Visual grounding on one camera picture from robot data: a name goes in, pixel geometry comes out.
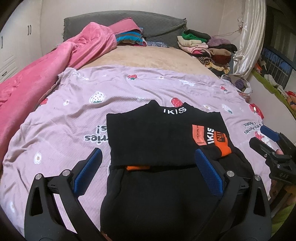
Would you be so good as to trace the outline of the person right hand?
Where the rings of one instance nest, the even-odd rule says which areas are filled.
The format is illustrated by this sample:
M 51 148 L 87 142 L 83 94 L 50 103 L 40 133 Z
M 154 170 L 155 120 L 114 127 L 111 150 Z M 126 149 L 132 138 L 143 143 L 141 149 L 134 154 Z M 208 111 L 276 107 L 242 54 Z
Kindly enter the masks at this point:
M 278 171 L 275 169 L 275 164 L 272 162 L 269 174 L 269 177 L 271 178 L 269 204 L 272 212 L 277 212 L 286 207 L 295 205 L 295 186 L 289 186 L 285 182 L 279 180 L 276 176 Z

